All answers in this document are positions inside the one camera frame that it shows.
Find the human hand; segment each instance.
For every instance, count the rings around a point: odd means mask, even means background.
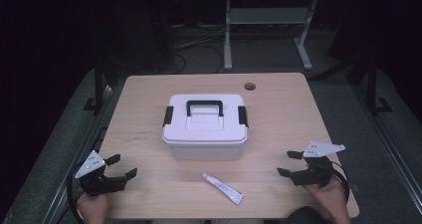
[[[90,196],[84,192],[78,199],[77,207],[87,223],[104,224],[106,223],[106,211],[108,210],[108,195]]]
[[[319,203],[335,224],[350,224],[344,189],[341,182],[333,176],[325,187],[317,184],[304,185],[304,189]]]

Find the tube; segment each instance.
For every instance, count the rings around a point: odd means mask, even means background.
[[[236,191],[235,189],[231,188],[230,186],[224,184],[222,181],[218,180],[216,177],[209,175],[206,172],[202,173],[202,177],[205,178],[205,180],[211,184],[213,184],[215,187],[220,189],[226,196],[230,198],[236,205],[240,204],[240,201],[242,201],[243,193]]]

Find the metal frame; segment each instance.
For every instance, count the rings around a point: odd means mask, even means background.
[[[230,0],[226,4],[226,35],[224,41],[224,69],[233,69],[230,46],[230,30],[232,24],[303,24],[304,29],[295,38],[305,70],[313,69],[313,65],[305,49],[304,43],[314,16],[317,0],[312,0],[309,7],[296,8],[232,8]]]

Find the table top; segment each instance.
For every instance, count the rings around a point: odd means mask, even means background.
[[[255,84],[253,91],[244,85]],[[176,160],[161,138],[170,97],[175,94],[239,94],[248,112],[248,140],[239,160]],[[100,155],[121,154],[105,175],[121,176],[137,167],[124,191],[110,196],[110,218],[218,219],[283,218],[316,202],[277,167],[306,169],[288,158],[309,142],[330,142],[305,77],[294,73],[166,75],[130,77],[115,108]],[[337,161],[336,154],[329,157]],[[245,194],[239,206],[201,176],[207,172]],[[352,193],[351,217],[359,210]]]

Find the box lid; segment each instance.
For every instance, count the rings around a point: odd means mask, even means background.
[[[247,131],[245,104],[239,95],[174,95],[167,107],[162,139],[173,146],[241,144]]]

